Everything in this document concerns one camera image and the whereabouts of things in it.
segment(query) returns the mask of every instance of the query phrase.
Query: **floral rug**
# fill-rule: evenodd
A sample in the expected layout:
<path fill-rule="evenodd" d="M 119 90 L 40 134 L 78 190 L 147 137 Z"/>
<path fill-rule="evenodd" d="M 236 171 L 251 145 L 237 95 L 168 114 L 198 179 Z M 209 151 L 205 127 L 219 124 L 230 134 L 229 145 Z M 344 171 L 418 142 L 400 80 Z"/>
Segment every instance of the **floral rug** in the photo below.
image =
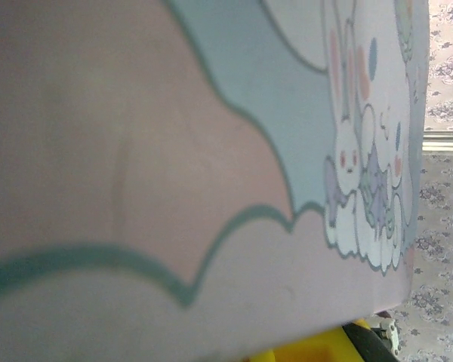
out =
<path fill-rule="evenodd" d="M 453 130 L 453 0 L 430 0 L 425 130 Z"/>
<path fill-rule="evenodd" d="M 414 279 L 406 304 L 390 311 L 400 360 L 453 361 L 453 156 L 425 155 Z"/>

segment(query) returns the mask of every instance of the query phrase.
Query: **yellow object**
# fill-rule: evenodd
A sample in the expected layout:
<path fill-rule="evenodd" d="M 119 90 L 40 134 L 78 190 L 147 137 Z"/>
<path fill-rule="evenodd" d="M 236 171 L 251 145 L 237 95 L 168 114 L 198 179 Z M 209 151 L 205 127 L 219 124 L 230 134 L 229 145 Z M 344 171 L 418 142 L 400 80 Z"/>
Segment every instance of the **yellow object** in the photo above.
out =
<path fill-rule="evenodd" d="M 354 322 L 371 329 L 364 320 Z M 342 327 L 250 357 L 250 362 L 363 362 Z"/>

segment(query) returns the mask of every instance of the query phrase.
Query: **white bunny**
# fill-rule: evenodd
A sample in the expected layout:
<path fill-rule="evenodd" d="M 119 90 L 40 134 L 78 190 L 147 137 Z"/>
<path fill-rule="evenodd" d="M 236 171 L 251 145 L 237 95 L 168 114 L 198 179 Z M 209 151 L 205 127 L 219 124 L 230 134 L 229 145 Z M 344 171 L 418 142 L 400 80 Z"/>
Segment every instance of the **white bunny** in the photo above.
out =
<path fill-rule="evenodd" d="M 360 147 L 353 120 L 356 105 L 353 29 L 349 21 L 340 21 L 335 1 L 323 2 L 322 10 L 336 125 L 334 160 L 333 165 L 327 163 L 326 183 L 339 194 L 334 200 L 331 196 L 326 205 L 325 228 L 329 243 L 337 245 L 346 256 L 358 251 L 356 193 L 361 176 Z"/>
<path fill-rule="evenodd" d="M 395 223 L 394 228 L 398 233 L 388 238 L 387 228 L 383 229 L 380 225 L 376 229 L 376 238 L 369 245 L 369 238 L 362 243 L 363 238 L 359 236 L 359 249 L 361 254 L 367 253 L 372 265 L 380 266 L 385 271 L 393 258 L 393 243 L 398 242 L 399 233 L 402 235 L 401 205 L 405 210 L 406 222 L 411 219 L 409 86 L 399 48 L 394 3 L 358 0 L 354 17 L 357 99 L 362 112 L 363 129 L 362 157 L 364 160 L 374 145 L 378 166 L 383 173 L 387 173 L 387 206 L 393 208 L 390 221 Z M 398 197 L 393 203 L 393 189 L 398 188 L 400 183 L 403 202 Z M 357 221 L 362 221 L 361 215 L 358 215 Z"/>

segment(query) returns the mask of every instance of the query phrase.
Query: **decorative border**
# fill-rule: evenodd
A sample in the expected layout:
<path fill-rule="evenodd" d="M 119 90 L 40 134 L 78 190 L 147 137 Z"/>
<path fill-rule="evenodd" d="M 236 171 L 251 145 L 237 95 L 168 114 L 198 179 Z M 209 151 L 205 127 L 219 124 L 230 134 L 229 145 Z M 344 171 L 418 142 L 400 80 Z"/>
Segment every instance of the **decorative border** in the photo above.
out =
<path fill-rule="evenodd" d="M 217 96 L 217 98 L 223 102 L 223 104 L 229 108 L 231 111 L 234 111 L 237 113 L 240 117 L 243 117 L 246 121 L 248 121 L 251 125 L 254 126 L 254 128 L 258 131 L 258 133 L 267 141 L 269 144 L 270 149 L 272 150 L 272 153 L 275 155 L 275 158 L 279 164 L 280 170 L 282 172 L 285 185 L 287 188 L 287 193 L 288 193 L 288 202 L 290 204 L 290 211 L 292 215 L 295 215 L 295 210 L 294 210 L 294 196 L 292 194 L 292 188 L 291 184 L 288 180 L 287 177 L 287 171 L 285 169 L 285 165 L 282 162 L 282 159 L 280 157 L 280 152 L 276 148 L 274 142 L 270 138 L 269 134 L 267 133 L 266 130 L 262 128 L 261 123 L 247 110 L 242 108 L 241 106 L 238 106 L 231 102 L 228 97 L 225 97 L 220 90 L 220 87 L 217 86 L 217 83 L 214 79 L 213 74 L 211 73 L 209 67 L 208 67 L 208 62 L 206 61 L 205 57 L 203 57 L 203 54 L 201 52 L 201 47 L 195 40 L 195 37 L 191 33 L 190 29 L 188 28 L 187 21 L 186 19 L 183 18 L 181 11 L 176 8 L 176 5 L 172 0 L 162 0 L 162 2 L 165 4 L 165 6 L 169 9 L 171 15 L 173 18 L 177 21 L 177 23 L 180 25 L 181 30 L 183 31 L 183 35 L 185 36 L 186 40 L 190 43 L 190 48 L 193 50 L 193 53 L 196 56 L 196 60 L 198 64 L 200 65 L 200 68 L 203 71 L 203 74 L 208 81 L 208 83 L 211 86 L 211 89 Z"/>
<path fill-rule="evenodd" d="M 78 242 L 73 246 L 53 247 L 1 261 L 0 295 L 39 278 L 59 272 L 77 269 L 114 268 L 129 271 L 156 282 L 173 296 L 182 307 L 186 308 L 195 301 L 211 261 L 225 240 L 235 230 L 256 219 L 270 219 L 280 224 L 287 233 L 291 234 L 297 220 L 309 210 L 314 210 L 320 215 L 324 213 L 323 208 L 314 203 L 306 204 L 292 221 L 286 219 L 277 209 L 267 205 L 257 205 L 243 210 L 221 230 L 206 253 L 199 272 L 191 284 L 184 283 L 160 261 L 150 256 L 118 244 L 104 245 L 85 241 Z"/>

